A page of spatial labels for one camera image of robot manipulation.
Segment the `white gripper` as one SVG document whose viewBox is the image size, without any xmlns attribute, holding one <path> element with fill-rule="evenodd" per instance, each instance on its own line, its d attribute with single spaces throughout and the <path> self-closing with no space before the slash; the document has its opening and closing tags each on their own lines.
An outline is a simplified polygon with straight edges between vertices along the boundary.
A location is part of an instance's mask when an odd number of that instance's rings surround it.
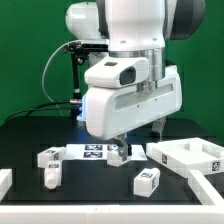
<svg viewBox="0 0 224 224">
<path fill-rule="evenodd" d="M 86 94 L 86 126 L 90 135 L 109 140 L 113 138 L 118 155 L 128 156 L 124 133 L 152 123 L 151 137 L 161 140 L 165 116 L 180 109 L 182 90 L 175 65 L 165 69 L 165 77 L 151 92 L 138 92 L 135 86 L 121 89 L 91 87 Z"/>
</svg>

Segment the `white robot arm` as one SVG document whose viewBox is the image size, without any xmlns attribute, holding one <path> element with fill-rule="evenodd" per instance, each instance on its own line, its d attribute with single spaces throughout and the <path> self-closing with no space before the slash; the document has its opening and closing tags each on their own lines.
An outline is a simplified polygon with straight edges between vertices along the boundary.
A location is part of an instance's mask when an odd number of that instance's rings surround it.
<svg viewBox="0 0 224 224">
<path fill-rule="evenodd" d="M 165 42 L 192 36 L 204 13 L 204 0 L 96 0 L 69 7 L 66 25 L 79 38 L 78 59 L 95 55 L 84 75 L 83 119 L 90 135 L 112 139 L 126 158 L 127 132 L 148 123 L 162 132 L 166 116 L 182 104 Z"/>
</svg>

